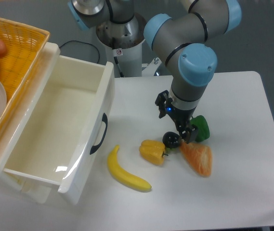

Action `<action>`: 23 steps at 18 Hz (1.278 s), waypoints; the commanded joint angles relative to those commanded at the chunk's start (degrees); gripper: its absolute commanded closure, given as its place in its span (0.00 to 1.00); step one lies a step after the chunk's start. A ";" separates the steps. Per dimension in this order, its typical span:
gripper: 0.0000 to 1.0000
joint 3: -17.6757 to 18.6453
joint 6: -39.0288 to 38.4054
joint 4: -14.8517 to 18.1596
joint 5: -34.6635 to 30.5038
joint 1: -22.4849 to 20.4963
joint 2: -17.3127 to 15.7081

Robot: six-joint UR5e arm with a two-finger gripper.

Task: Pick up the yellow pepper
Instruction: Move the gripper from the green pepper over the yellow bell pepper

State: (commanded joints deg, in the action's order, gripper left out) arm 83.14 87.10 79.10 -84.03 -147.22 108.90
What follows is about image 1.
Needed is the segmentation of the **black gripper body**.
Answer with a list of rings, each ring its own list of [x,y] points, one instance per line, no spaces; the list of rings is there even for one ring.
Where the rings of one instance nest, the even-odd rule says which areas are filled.
[[[158,94],[155,105],[159,110],[159,118],[168,115],[175,124],[178,132],[191,132],[193,128],[190,125],[190,118],[196,106],[191,109],[182,109],[180,105],[175,103],[176,98],[169,96],[167,90]]]

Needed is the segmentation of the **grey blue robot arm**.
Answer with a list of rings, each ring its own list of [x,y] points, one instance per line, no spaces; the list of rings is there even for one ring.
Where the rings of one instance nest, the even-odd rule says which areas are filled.
[[[208,39],[236,28],[242,19],[236,0],[184,0],[187,14],[173,19],[167,14],[146,21],[131,0],[71,0],[68,8],[81,30],[96,29],[109,60],[121,77],[141,73],[141,55],[146,42],[173,77],[170,90],[156,99],[160,117],[168,115],[180,137],[191,143],[198,127],[190,120],[217,68]]]

